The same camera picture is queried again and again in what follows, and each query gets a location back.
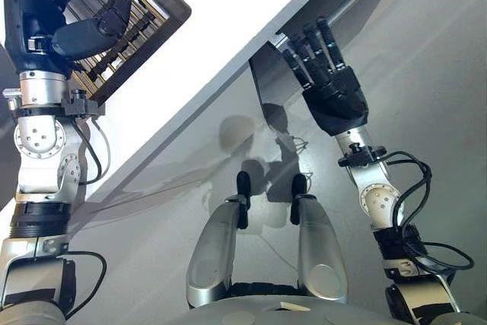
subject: metal rack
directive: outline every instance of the metal rack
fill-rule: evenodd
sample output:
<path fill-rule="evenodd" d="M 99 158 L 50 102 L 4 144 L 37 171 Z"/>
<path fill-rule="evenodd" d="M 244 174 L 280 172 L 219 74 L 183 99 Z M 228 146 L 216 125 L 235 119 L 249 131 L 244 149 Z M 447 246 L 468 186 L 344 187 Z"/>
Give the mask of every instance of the metal rack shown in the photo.
<path fill-rule="evenodd" d="M 72 22 L 87 18 L 97 18 L 110 8 L 114 1 L 68 0 L 65 10 L 66 20 L 67 22 Z M 114 76 L 117 76 L 118 85 L 110 88 L 111 92 L 113 92 L 121 84 L 120 79 L 123 82 L 135 71 L 131 67 L 129 68 L 131 72 L 119 75 L 122 72 L 120 68 L 124 64 L 130 63 L 131 59 L 136 56 L 141 56 L 141 48 L 152 38 L 158 36 L 158 33 L 164 28 L 169 18 L 170 12 L 162 8 L 160 3 L 153 0 L 132 0 L 129 26 L 124 36 L 105 53 L 78 61 L 77 69 L 72 73 L 72 80 L 85 89 L 89 97 L 96 97 L 97 92 L 104 85 L 109 84 Z M 142 59 L 147 59 L 149 56 L 144 55 Z M 109 97 L 106 94 L 105 92 L 102 97 L 99 96 L 95 99 L 98 99 L 99 103 L 103 103 Z"/>

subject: silver joint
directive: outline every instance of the silver joint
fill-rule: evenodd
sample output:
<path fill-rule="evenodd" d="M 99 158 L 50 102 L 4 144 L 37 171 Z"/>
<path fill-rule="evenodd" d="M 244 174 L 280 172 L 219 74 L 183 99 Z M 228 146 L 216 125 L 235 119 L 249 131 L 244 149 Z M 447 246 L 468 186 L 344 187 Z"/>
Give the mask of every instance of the silver joint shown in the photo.
<path fill-rule="evenodd" d="M 68 98 L 68 84 L 63 74 L 32 70 L 21 72 L 22 106 L 60 104 Z"/>

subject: silver cylinder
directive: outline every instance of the silver cylinder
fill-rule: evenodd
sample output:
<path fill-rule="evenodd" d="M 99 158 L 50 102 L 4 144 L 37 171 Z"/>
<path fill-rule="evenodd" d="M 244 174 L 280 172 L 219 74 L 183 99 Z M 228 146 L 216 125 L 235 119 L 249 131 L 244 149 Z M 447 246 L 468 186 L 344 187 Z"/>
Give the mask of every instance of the silver cylinder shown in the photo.
<path fill-rule="evenodd" d="M 60 104 L 68 97 L 66 77 L 38 70 L 21 72 L 22 106 Z"/>
<path fill-rule="evenodd" d="M 373 145 L 365 126 L 350 129 L 349 131 L 338 134 L 335 138 L 343 154 L 350 154 L 352 152 L 350 145 L 354 143 L 359 143 L 360 146 Z"/>

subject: black band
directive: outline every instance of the black band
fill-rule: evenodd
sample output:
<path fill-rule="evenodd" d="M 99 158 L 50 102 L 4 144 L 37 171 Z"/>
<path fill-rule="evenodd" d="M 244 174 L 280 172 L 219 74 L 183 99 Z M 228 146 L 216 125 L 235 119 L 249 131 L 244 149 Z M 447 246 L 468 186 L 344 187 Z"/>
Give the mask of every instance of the black band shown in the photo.
<path fill-rule="evenodd" d="M 29 116 L 64 116 L 65 111 L 62 107 L 29 107 L 12 110 L 14 118 Z"/>
<path fill-rule="evenodd" d="M 398 231 L 394 228 L 385 228 L 374 232 L 375 240 L 379 243 L 380 252 L 385 260 L 411 257 L 413 253 L 406 245 L 404 245 L 405 242 L 422 253 L 428 253 L 421 242 L 416 226 L 407 225 L 405 229 L 406 239 L 404 241 L 400 238 L 400 231 L 401 227 L 399 227 Z"/>
<path fill-rule="evenodd" d="M 10 238 L 63 235 L 68 232 L 71 205 L 63 202 L 27 202 L 15 206 Z"/>

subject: robot finger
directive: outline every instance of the robot finger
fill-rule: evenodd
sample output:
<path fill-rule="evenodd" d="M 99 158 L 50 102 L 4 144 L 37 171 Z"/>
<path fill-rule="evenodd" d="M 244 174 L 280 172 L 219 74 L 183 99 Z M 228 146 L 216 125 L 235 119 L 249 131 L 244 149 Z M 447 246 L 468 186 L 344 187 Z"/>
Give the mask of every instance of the robot finger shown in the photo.
<path fill-rule="evenodd" d="M 282 52 L 282 57 L 288 63 L 289 67 L 291 68 L 292 72 L 294 73 L 294 76 L 299 81 L 299 84 L 301 85 L 301 87 L 303 87 L 304 90 L 311 88 L 311 83 L 310 83 L 306 73 L 299 66 L 298 61 L 296 61 L 296 59 L 293 57 L 293 55 L 291 54 L 291 51 L 289 51 L 288 49 L 285 49 Z"/>
<path fill-rule="evenodd" d="M 314 52 L 314 57 L 317 61 L 318 67 L 331 75 L 333 73 L 333 69 L 329 64 L 328 58 L 326 57 L 320 40 L 317 37 L 317 30 L 310 23 L 308 23 L 304 25 L 303 33 Z"/>
<path fill-rule="evenodd" d="M 326 44 L 329 57 L 331 58 L 331 61 L 334 64 L 335 68 L 344 68 L 345 62 L 343 61 L 342 53 L 340 52 L 340 49 L 336 44 L 335 38 L 333 37 L 333 33 L 329 28 L 328 22 L 324 17 L 319 17 L 317 19 L 317 27 L 318 30 L 320 30 L 321 32 L 321 37 Z"/>
<path fill-rule="evenodd" d="M 311 58 L 310 53 L 307 51 L 307 48 L 304 45 L 304 40 L 298 35 L 293 34 L 291 36 L 291 45 L 294 48 L 294 51 L 301 58 L 303 65 L 306 68 L 308 75 L 311 77 L 311 81 L 313 82 L 313 84 L 315 84 L 316 86 L 328 84 L 329 75 L 327 70 L 319 67 L 316 59 Z"/>

